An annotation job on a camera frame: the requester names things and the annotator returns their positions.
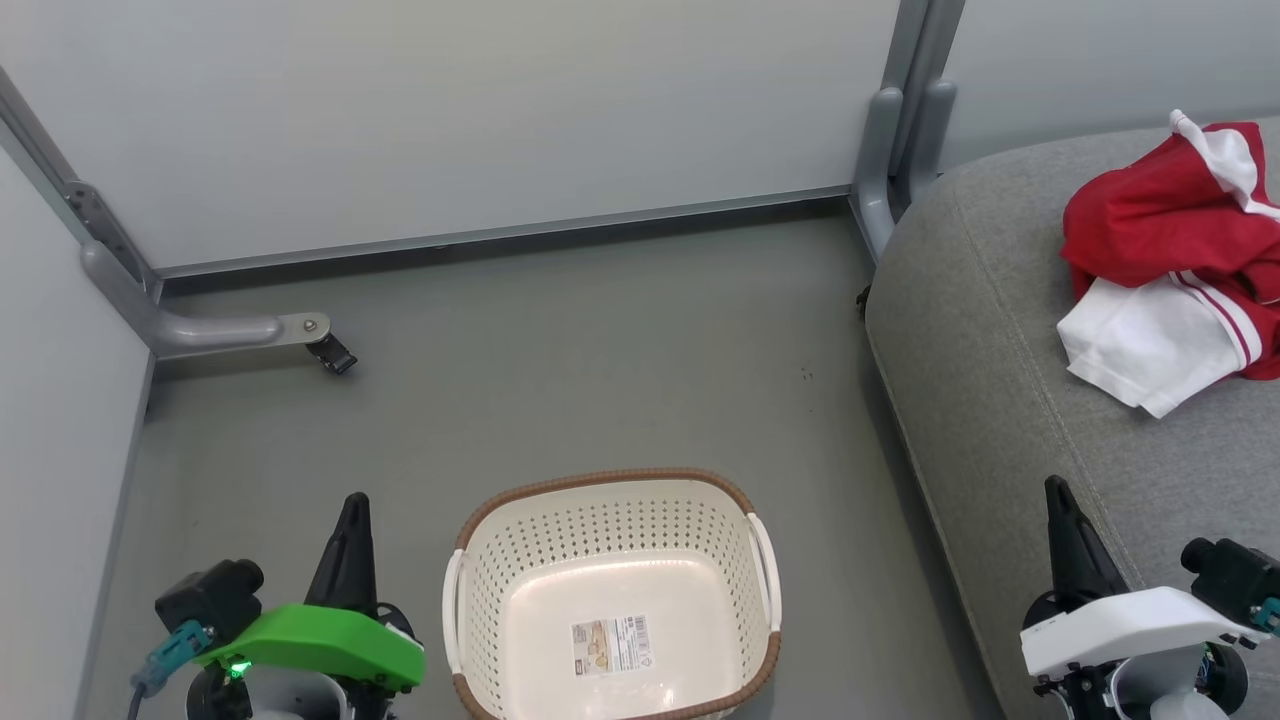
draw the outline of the gray floor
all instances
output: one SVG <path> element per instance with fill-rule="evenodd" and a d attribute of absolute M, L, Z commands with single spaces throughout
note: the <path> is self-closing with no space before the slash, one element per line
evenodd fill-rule
<path fill-rule="evenodd" d="M 854 306 L 840 215 L 178 299 L 324 310 L 360 356 L 170 368 L 154 388 L 88 716 L 115 720 L 154 598 L 224 557 L 298 601 L 342 498 L 372 498 L 379 585 L 426 642 L 401 717 L 462 719 L 439 639 L 444 565 L 492 495 L 588 470 L 695 465 L 739 483 L 776 544 L 774 682 L 745 720 L 997 717 Z M 179 717 L 187 676 L 143 705 Z"/>

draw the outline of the red stripe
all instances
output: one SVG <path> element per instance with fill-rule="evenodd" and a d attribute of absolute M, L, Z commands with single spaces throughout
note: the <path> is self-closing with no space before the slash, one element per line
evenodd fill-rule
<path fill-rule="evenodd" d="M 1212 305 L 1215 310 L 1217 310 L 1219 315 L 1226 318 L 1228 323 L 1231 323 L 1231 331 L 1235 332 L 1235 340 L 1239 341 L 1240 348 L 1244 350 L 1244 365 L 1245 366 L 1252 365 L 1253 364 L 1253 356 L 1249 354 L 1249 343 L 1244 342 L 1244 333 L 1242 333 L 1240 332 L 1240 327 L 1235 324 L 1235 318 L 1231 318 L 1231 314 L 1228 313 L 1221 305 L 1219 305 L 1217 300 L 1213 300 L 1210 296 L 1210 293 L 1204 292 L 1204 288 L 1194 286 L 1194 284 L 1187 282 L 1185 279 L 1183 279 L 1183 274 L 1181 273 L 1174 273 L 1174 277 L 1178 278 L 1178 282 L 1180 282 L 1184 286 L 1187 286 L 1187 287 L 1194 290 L 1196 292 L 1198 292 L 1201 295 L 1201 297 L 1203 297 L 1204 300 L 1207 300 L 1208 304 Z"/>

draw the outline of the white partition panel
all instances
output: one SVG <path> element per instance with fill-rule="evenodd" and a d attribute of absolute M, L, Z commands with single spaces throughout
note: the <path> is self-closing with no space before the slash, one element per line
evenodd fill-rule
<path fill-rule="evenodd" d="M 156 268 L 847 186 L 897 0 L 10 0 Z"/>
<path fill-rule="evenodd" d="M 81 272 L 49 195 L 0 124 L 0 697 L 5 717 L 70 720 L 150 354 Z"/>
<path fill-rule="evenodd" d="M 1175 108 L 1202 123 L 1276 114 L 1277 32 L 1275 0 L 968 0 L 942 167 L 1160 126 Z"/>

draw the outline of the brown basket rim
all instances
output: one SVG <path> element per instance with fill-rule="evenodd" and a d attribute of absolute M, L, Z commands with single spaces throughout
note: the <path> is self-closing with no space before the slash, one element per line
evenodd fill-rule
<path fill-rule="evenodd" d="M 732 497 L 733 502 L 742 509 L 744 515 L 755 512 L 755 507 L 751 506 L 751 501 L 746 498 L 746 495 L 739 489 L 737 486 L 708 470 L 699 470 L 696 468 L 639 468 L 632 470 L 608 470 L 604 473 L 571 475 L 567 478 L 548 480 L 545 483 L 524 486 L 493 496 L 486 500 L 484 505 L 476 509 L 476 511 L 471 514 L 471 518 L 467 519 L 466 524 L 462 525 L 462 532 L 458 533 L 457 550 L 466 550 L 467 543 L 471 542 L 471 536 L 475 534 L 480 523 L 494 510 L 507 505 L 508 502 L 562 489 L 599 486 L 604 483 L 626 483 L 632 480 L 698 480 L 708 483 L 718 487 Z M 760 688 L 764 687 L 764 683 L 769 682 L 774 667 L 778 665 L 778 653 L 781 652 L 782 633 L 772 632 L 769 633 L 769 644 L 764 651 L 764 661 L 760 662 L 760 669 L 756 670 L 755 675 L 751 676 L 751 679 L 737 692 L 699 705 L 654 712 L 650 715 L 639 715 L 626 720 L 695 720 L 696 717 L 701 717 L 704 715 L 737 707 L 754 697 L 758 692 L 760 692 Z M 502 720 L 480 705 L 480 700 L 471 692 L 471 687 L 467 684 L 467 678 L 462 673 L 453 675 L 453 689 L 457 691 L 458 698 L 462 701 L 462 706 L 466 707 L 467 712 L 470 712 L 476 720 Z"/>

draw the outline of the white basket handle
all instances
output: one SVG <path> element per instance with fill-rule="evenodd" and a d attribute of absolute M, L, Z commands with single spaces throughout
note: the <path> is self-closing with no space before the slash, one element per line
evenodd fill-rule
<path fill-rule="evenodd" d="M 458 657 L 458 573 L 462 569 L 462 548 L 453 551 L 449 557 L 449 566 L 444 570 L 444 594 L 440 598 L 440 626 L 444 630 L 444 657 L 449 662 L 449 671 L 454 675 L 462 673 L 462 664 Z"/>
<path fill-rule="evenodd" d="M 751 536 L 760 553 L 759 559 L 764 564 L 762 570 L 765 592 L 769 596 L 769 630 L 777 633 L 782 629 L 782 580 L 778 578 L 778 560 L 773 556 L 773 543 L 769 542 L 764 523 L 755 516 L 755 512 L 748 512 L 746 519 L 751 523 Z"/>

